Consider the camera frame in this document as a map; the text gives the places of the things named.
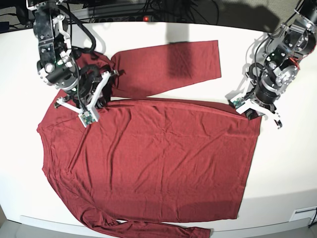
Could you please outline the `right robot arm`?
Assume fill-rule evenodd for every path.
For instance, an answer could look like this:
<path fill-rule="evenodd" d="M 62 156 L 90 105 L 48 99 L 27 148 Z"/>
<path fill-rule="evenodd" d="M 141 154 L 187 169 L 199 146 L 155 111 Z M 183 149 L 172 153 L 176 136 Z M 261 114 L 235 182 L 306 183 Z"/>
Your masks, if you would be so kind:
<path fill-rule="evenodd" d="M 40 56 L 38 75 L 47 85 L 66 94 L 54 107 L 72 101 L 76 108 L 86 111 L 94 95 L 96 108 L 105 107 L 106 97 L 97 92 L 97 87 L 102 80 L 101 73 L 114 72 L 109 64 L 102 65 L 102 55 L 95 51 L 96 39 L 92 33 L 60 0 L 28 0 L 26 5 L 35 17 L 33 31 Z M 88 36 L 89 48 L 72 45 L 72 23 Z"/>

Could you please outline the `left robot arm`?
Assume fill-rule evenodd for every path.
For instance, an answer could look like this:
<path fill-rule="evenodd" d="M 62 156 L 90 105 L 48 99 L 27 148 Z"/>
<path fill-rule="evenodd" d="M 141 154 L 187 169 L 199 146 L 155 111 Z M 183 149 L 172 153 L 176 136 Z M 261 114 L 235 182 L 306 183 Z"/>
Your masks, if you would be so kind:
<path fill-rule="evenodd" d="M 249 66 L 247 76 L 252 89 L 244 96 L 249 101 L 244 112 L 248 119 L 276 115 L 274 102 L 285 93 L 296 78 L 300 62 L 311 54 L 317 44 L 317 2 L 303 0 L 295 8 L 299 15 L 291 25 L 284 22 L 278 34 L 264 41 L 263 62 L 257 59 Z"/>

